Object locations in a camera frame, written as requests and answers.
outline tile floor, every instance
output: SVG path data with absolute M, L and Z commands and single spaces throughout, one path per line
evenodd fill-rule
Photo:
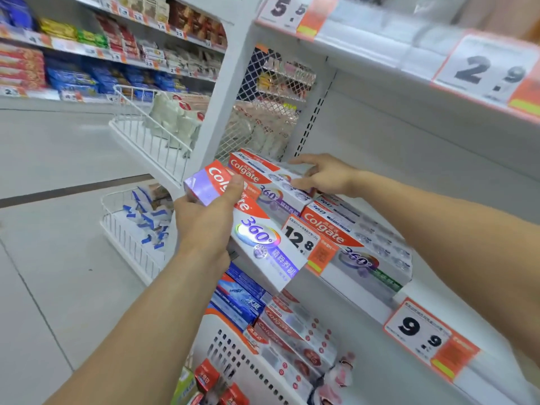
M 144 289 L 99 225 L 100 198 L 134 184 L 0 209 L 0 393 L 38 405 Z

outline number 5.5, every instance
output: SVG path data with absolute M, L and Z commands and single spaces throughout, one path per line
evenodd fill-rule
M 275 3 L 274 8 L 270 11 L 270 13 L 274 17 L 281 17 L 287 11 L 287 6 L 290 3 L 291 3 L 291 0 L 278 0 L 278 2 Z

